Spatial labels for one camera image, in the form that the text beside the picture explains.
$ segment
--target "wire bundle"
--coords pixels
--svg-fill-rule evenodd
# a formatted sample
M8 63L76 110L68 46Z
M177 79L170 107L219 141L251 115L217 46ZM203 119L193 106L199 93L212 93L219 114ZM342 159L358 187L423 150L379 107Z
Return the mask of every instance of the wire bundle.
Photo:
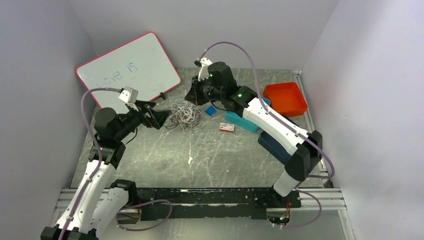
M199 124L201 111L191 103L172 103L171 111L172 114L163 125L166 129L171 130L179 126L184 131L186 128L194 128Z

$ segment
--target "orange tray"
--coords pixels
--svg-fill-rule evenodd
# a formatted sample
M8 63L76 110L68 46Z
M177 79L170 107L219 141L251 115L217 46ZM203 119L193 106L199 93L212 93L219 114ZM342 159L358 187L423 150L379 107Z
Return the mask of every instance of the orange tray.
M299 86L295 82L270 84L263 90L263 97L271 101L271 108L287 117L301 116L308 109Z

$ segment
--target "white paint speck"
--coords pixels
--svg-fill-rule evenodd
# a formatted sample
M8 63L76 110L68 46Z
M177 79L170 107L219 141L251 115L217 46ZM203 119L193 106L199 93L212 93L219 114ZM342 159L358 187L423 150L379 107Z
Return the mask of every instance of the white paint speck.
M192 158L192 143L190 142L189 149L188 149L188 165L190 165L192 160L193 160L193 158Z

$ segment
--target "whiteboard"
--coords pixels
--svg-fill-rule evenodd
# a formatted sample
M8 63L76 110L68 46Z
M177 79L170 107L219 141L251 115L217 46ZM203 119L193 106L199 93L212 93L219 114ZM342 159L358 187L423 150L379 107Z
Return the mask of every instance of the whiteboard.
M148 32L75 69L87 89L130 87L138 91L137 100L151 101L182 81L154 32ZM118 114L127 113L118 94L92 93L101 107L111 107Z

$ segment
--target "gray tabletop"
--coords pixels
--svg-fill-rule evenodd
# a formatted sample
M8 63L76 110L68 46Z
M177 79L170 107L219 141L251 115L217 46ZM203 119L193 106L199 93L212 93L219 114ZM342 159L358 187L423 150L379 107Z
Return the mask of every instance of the gray tabletop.
M172 103L185 103L184 96L196 71L197 68L179 68L182 84L167 93L166 100L157 99L155 109L170 109ZM233 69L232 73L238 85L255 88L251 69ZM257 74L262 90L268 84L294 81L291 71L259 69ZM116 179L134 181L139 188L270 187L284 166L258 144L261 130L252 133L236 126L235 132L219 131L220 123L227 123L225 112L218 110L214 116L208 116L204 110L209 106L208 103L199 107L202 114L198 125L185 131L179 127L172 130L139 127L138 135L126 146L119 167L106 187ZM309 129L305 116L291 119ZM71 188L77 188L84 175L91 146L87 135ZM312 174L319 173L317 166ZM308 178L301 187L322 188L323 181Z

